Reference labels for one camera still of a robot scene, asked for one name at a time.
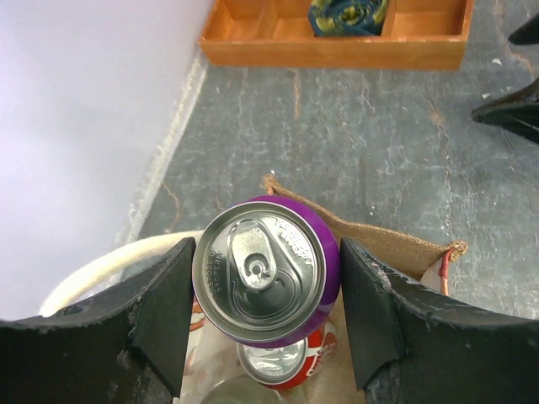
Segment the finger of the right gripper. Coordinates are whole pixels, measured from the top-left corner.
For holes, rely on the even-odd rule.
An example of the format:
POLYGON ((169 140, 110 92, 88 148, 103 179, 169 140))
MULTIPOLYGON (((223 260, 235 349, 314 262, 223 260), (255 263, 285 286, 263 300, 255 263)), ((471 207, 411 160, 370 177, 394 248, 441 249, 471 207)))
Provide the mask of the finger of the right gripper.
POLYGON ((474 109, 474 122, 498 126, 538 143, 538 80, 474 109))
POLYGON ((509 37, 508 41, 513 45, 538 45, 539 44, 539 14, 530 18, 521 25, 509 37))

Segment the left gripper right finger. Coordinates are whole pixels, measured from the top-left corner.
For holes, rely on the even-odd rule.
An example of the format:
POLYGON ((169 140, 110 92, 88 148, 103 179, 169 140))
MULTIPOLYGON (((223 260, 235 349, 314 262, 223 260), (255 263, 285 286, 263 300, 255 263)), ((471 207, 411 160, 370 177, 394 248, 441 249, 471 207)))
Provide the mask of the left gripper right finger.
POLYGON ((369 403, 535 403, 538 323, 471 306, 340 247, 355 384, 369 403))

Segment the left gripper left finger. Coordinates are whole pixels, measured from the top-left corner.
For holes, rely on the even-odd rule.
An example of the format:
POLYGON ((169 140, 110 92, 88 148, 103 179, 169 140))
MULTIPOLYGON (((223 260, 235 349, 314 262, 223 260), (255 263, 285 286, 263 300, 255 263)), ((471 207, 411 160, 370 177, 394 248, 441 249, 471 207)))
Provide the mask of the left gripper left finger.
POLYGON ((3 403, 170 403, 183 381, 195 240, 53 316, 1 323, 3 403))

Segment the patterned canvas bag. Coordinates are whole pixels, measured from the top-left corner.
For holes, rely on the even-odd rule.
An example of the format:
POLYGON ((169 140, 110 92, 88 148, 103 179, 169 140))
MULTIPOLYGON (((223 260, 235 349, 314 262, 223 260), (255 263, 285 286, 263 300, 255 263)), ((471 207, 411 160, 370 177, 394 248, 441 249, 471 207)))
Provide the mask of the patterned canvas bag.
MULTIPOLYGON (((451 262, 467 251, 467 244, 463 241, 454 241, 441 246, 383 227, 344 221, 322 206, 283 188, 275 177, 269 174, 264 176, 263 186, 271 199, 282 198, 295 201, 314 211, 332 232, 337 242, 345 237, 351 238, 374 253, 384 263, 443 295, 448 293, 448 271, 451 262)), ((98 282, 128 265, 163 253, 183 238, 200 239, 201 235, 201 231, 177 232, 148 237, 120 247, 83 266, 64 279, 45 299, 40 308, 40 314, 43 316, 55 314, 73 303, 98 282)), ((331 401, 363 403, 366 400, 363 392, 353 389, 350 350, 347 346, 348 338, 344 334, 344 303, 341 298, 336 300, 333 311, 329 315, 328 324, 336 327, 339 341, 337 352, 329 363, 322 367, 318 375, 283 392, 289 403, 331 401)), ((239 371, 239 366, 231 363, 232 350, 229 343, 220 339, 218 343, 221 352, 217 355, 219 364, 216 367, 216 374, 210 375, 210 362, 201 357, 200 345, 212 339, 212 331, 213 327, 210 323, 202 320, 192 322, 184 384, 180 396, 174 398, 174 402, 198 403, 209 384, 221 382, 239 371)))

